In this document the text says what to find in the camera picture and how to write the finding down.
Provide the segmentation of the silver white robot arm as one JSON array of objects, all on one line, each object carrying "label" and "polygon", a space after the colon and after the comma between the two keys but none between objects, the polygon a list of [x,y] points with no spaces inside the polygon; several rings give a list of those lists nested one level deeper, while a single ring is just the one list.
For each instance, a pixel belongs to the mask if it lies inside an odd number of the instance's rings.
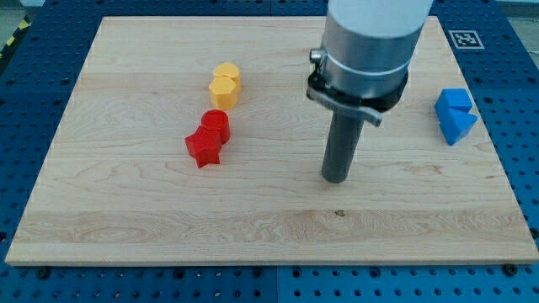
[{"label": "silver white robot arm", "polygon": [[321,45],[310,53],[325,82],[379,98],[403,82],[432,0],[329,0]]}]

